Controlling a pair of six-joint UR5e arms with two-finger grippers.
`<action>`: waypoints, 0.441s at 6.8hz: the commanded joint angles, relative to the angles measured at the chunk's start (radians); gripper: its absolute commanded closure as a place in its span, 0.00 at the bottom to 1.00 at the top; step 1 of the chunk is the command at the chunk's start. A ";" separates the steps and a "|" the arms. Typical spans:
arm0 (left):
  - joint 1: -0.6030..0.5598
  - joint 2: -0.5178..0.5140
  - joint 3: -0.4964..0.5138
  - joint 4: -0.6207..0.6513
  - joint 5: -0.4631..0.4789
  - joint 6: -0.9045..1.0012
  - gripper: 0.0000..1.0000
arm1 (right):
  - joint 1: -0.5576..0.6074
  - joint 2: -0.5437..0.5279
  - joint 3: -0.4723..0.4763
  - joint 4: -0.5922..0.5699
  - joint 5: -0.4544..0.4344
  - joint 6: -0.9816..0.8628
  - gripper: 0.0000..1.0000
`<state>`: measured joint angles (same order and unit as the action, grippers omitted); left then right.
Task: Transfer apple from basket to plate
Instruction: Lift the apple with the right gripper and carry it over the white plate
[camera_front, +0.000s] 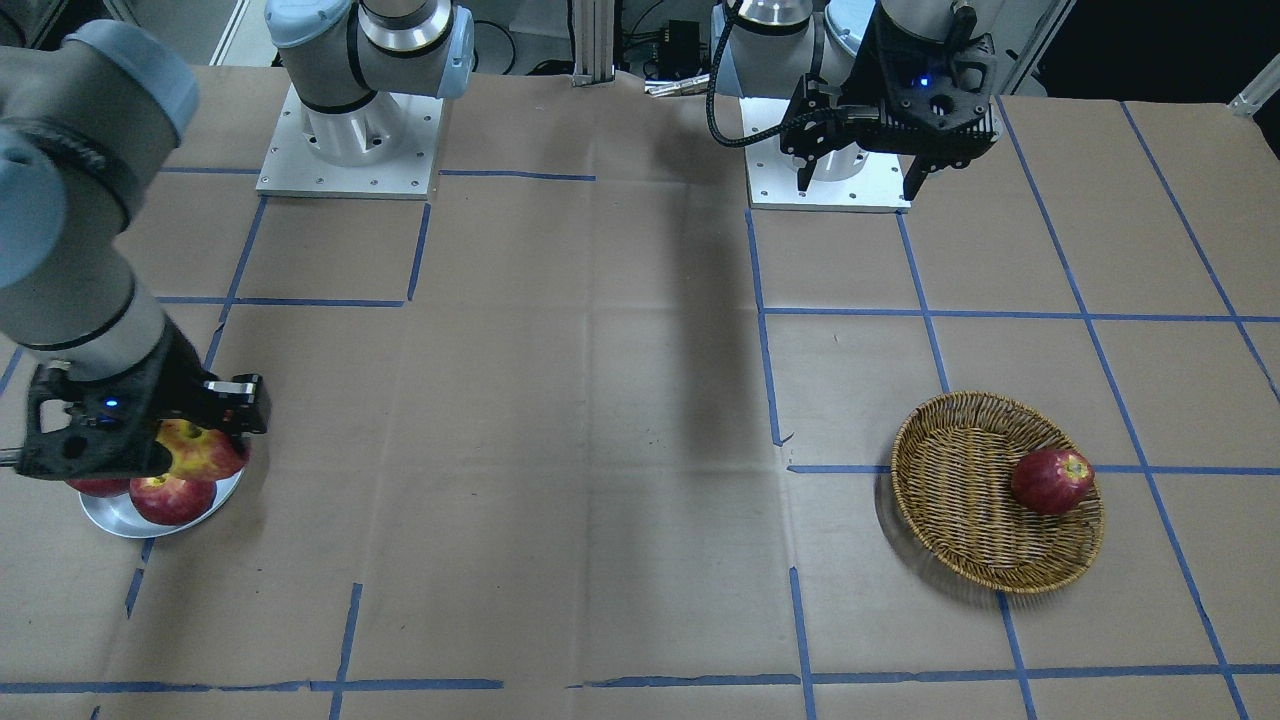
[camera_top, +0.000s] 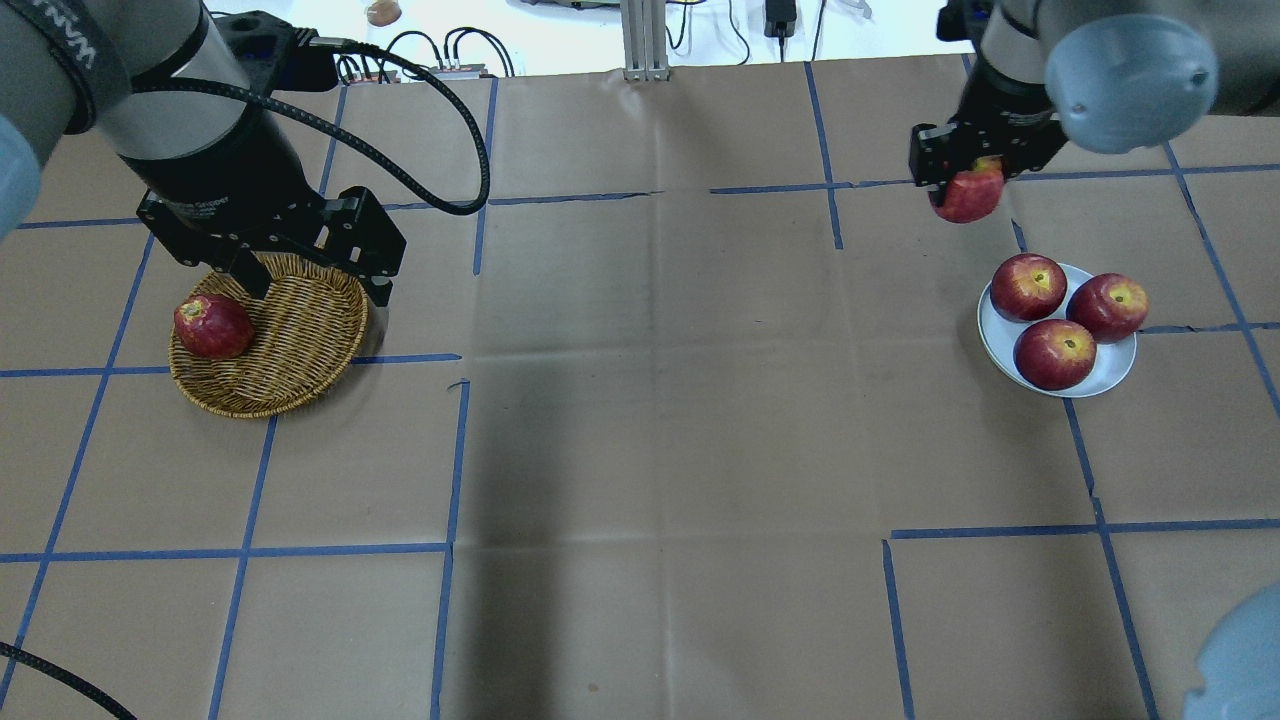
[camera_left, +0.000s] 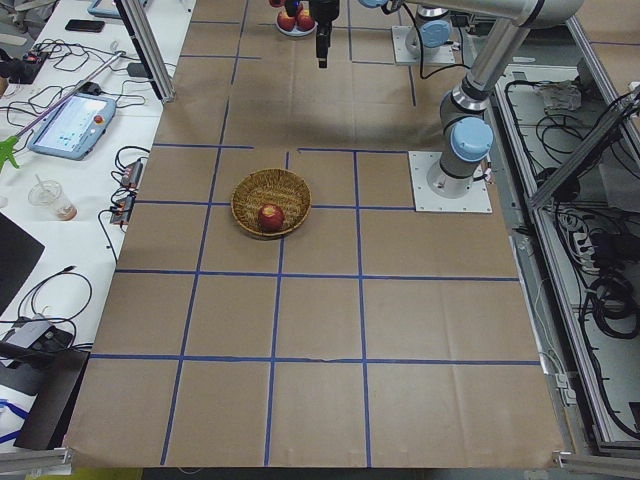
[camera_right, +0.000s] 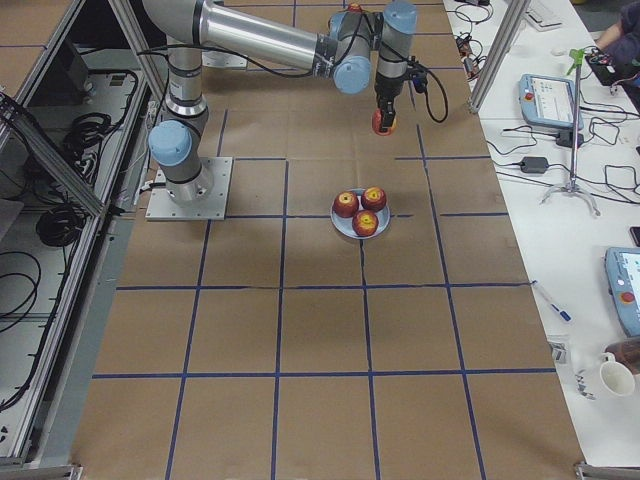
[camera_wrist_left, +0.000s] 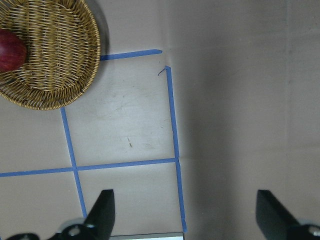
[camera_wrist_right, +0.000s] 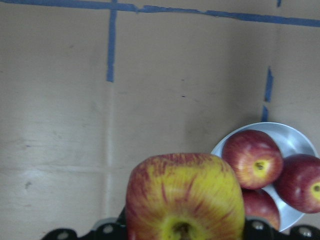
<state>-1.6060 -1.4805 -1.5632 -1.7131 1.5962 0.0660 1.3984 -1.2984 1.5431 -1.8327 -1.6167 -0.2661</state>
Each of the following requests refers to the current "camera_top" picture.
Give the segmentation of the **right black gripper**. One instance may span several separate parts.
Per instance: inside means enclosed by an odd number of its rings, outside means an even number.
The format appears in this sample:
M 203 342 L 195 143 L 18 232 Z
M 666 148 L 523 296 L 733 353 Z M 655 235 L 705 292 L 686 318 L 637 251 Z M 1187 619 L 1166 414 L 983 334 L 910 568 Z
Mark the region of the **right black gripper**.
M 1044 86 L 1006 76 L 978 51 L 955 114 L 911 128 L 908 168 L 916 187 L 943 201 L 954 177 L 980 158 L 1001 158 L 1009 179 L 1042 170 L 1066 143 Z

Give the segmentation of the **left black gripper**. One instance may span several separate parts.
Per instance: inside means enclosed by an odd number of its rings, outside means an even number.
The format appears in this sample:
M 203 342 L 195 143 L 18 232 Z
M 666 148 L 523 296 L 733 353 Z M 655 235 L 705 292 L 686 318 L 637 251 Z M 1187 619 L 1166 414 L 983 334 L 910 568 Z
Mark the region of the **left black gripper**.
M 352 275 L 374 306 L 388 306 L 407 249 L 401 229 L 366 187 L 325 201 L 285 141 L 220 140 L 138 160 L 137 173 L 148 187 L 137 214 L 178 263 L 206 264 L 264 300 L 273 274 L 256 254 L 294 254 Z M 315 242 L 325 231 L 323 251 Z

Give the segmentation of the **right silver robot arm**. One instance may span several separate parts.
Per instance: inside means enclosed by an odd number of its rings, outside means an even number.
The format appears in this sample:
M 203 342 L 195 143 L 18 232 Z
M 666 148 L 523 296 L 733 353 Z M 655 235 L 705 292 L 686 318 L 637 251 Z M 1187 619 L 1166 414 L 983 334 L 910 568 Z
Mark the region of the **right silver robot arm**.
M 910 133 L 937 206 L 980 158 L 1011 178 L 1068 143 L 1119 155 L 1207 115 L 1277 115 L 1275 1 L 948 1 L 936 33 L 975 47 L 956 111 Z

